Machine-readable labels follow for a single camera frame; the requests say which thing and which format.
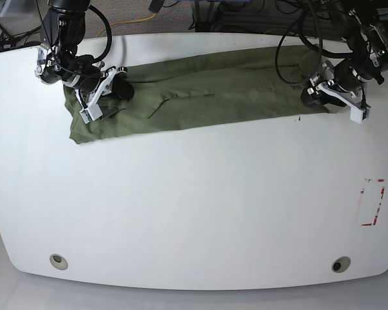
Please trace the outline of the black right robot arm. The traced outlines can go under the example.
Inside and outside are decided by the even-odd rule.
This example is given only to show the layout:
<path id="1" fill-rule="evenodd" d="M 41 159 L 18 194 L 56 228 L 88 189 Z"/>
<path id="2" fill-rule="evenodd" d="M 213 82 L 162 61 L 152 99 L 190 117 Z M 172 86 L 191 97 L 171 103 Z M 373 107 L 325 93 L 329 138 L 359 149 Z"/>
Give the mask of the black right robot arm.
<path id="1" fill-rule="evenodd" d="M 110 52 L 113 35 L 107 18 L 90 1 L 48 1 L 46 16 L 40 16 L 41 44 L 35 75 L 46 85 L 61 81 L 74 91 L 80 104 L 80 116 L 85 123 L 103 116 L 98 104 L 101 97 L 115 95 L 130 100 L 135 91 L 126 80 L 125 67 L 104 70 L 104 59 Z M 101 55 L 77 55 L 78 45 L 85 35 L 85 13 L 90 10 L 103 22 L 107 34 Z"/>

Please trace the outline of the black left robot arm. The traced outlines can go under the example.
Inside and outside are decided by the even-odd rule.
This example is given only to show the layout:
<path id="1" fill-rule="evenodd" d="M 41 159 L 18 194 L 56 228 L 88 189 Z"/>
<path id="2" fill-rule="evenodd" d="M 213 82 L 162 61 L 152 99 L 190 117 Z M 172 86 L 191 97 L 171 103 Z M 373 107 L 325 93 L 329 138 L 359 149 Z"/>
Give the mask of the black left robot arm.
<path id="1" fill-rule="evenodd" d="M 303 23 L 312 16 L 320 25 L 320 12 L 329 14 L 333 28 L 345 40 L 349 52 L 329 52 L 321 44 L 312 44 L 303 33 Z M 366 100 L 367 82 L 384 82 L 388 70 L 388 31 L 380 21 L 372 1 L 320 1 L 317 8 L 305 8 L 297 20 L 297 33 L 302 43 L 321 52 L 319 70 L 312 75 L 301 94 L 307 107 L 348 106 L 350 119 L 362 123 L 369 118 Z"/>

